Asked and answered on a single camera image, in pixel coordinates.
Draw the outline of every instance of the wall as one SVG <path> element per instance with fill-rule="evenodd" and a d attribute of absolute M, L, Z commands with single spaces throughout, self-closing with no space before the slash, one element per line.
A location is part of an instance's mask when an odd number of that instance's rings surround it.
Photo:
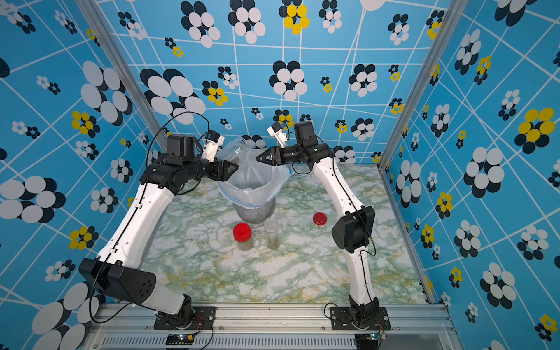
<path fill-rule="evenodd" d="M 0 348 L 56 349 L 91 325 L 66 297 L 128 209 L 151 136 L 73 1 L 0 0 L 0 15 Z"/>
<path fill-rule="evenodd" d="M 449 4 L 98 3 L 162 124 L 186 106 L 226 143 L 245 136 L 263 148 L 276 144 L 266 131 L 274 121 L 292 130 L 312 120 L 338 160 L 357 164 L 379 162 Z M 184 114 L 167 131 L 206 128 Z"/>
<path fill-rule="evenodd" d="M 559 347 L 559 16 L 471 0 L 385 169 L 465 349 Z"/>

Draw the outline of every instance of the red lid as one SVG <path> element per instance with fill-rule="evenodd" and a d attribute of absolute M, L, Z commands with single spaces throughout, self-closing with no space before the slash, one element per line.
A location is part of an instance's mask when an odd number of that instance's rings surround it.
<path fill-rule="evenodd" d="M 315 222 L 317 225 L 326 224 L 326 215 L 321 212 L 315 213 L 315 215 L 313 215 L 313 222 Z"/>
<path fill-rule="evenodd" d="M 237 242 L 247 242 L 251 238 L 251 227 L 245 222 L 238 223 L 234 227 L 234 238 Z"/>

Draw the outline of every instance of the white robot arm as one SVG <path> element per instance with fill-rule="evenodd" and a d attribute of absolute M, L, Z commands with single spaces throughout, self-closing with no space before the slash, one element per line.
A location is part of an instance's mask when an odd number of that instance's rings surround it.
<path fill-rule="evenodd" d="M 350 312 L 356 327 L 367 328 L 375 320 L 379 301 L 371 283 L 367 259 L 368 240 L 371 236 L 375 212 L 364 207 L 354 195 L 334 162 L 334 155 L 326 143 L 319 143 L 311 122 L 294 125 L 296 144 L 286 145 L 286 134 L 279 123 L 268 128 L 280 146 L 271 147 L 257 160 L 272 166 L 288 163 L 305 163 L 319 178 L 337 210 L 338 222 L 334 225 L 333 239 L 343 254 L 350 278 Z"/>
<path fill-rule="evenodd" d="M 157 281 L 141 266 L 162 217 L 173 197 L 189 180 L 210 178 L 226 181 L 237 165 L 215 160 L 224 137 L 209 130 L 206 147 L 193 136 L 172 134 L 167 138 L 167 153 L 147 166 L 134 201 L 115 234 L 95 259 L 84 259 L 79 272 L 98 293 L 133 302 L 160 312 L 165 321 L 177 327 L 193 318 L 191 299 Z M 200 155 L 195 156 L 195 147 Z"/>

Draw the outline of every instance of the glass jar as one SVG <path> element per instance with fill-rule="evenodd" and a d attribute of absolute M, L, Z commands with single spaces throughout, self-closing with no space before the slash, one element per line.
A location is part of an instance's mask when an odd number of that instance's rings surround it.
<path fill-rule="evenodd" d="M 264 221 L 264 231 L 267 233 L 268 249 L 276 250 L 280 246 L 278 220 L 269 217 Z"/>
<path fill-rule="evenodd" d="M 253 247 L 253 236 L 251 227 L 246 223 L 238 223 L 234 227 L 234 239 L 240 250 L 249 250 Z"/>

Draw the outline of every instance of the black mounting plate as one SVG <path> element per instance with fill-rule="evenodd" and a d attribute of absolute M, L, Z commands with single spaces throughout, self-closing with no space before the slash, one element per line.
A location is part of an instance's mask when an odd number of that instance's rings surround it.
<path fill-rule="evenodd" d="M 216 309 L 215 306 L 193 306 L 194 316 L 198 315 L 202 317 L 202 319 L 206 322 L 202 322 L 202 329 L 203 330 L 210 330 L 214 326 L 214 319 L 216 318 Z M 176 327 L 173 327 L 165 322 L 164 319 L 156 319 L 156 322 L 153 324 L 154 329 L 168 329 L 168 330 L 177 330 Z M 198 322 L 192 322 L 185 330 L 197 330 L 198 329 Z"/>
<path fill-rule="evenodd" d="M 356 328 L 352 323 L 352 317 L 350 316 L 349 307 L 332 306 L 330 308 L 330 318 L 330 325 L 332 326 L 333 330 L 380 330 L 377 322 L 374 322 L 366 329 Z M 389 321 L 389 316 L 387 314 L 386 308 L 380 307 L 379 312 L 375 316 L 375 319 L 379 321 L 381 327 L 383 327 L 384 330 L 391 329 L 391 323 Z"/>

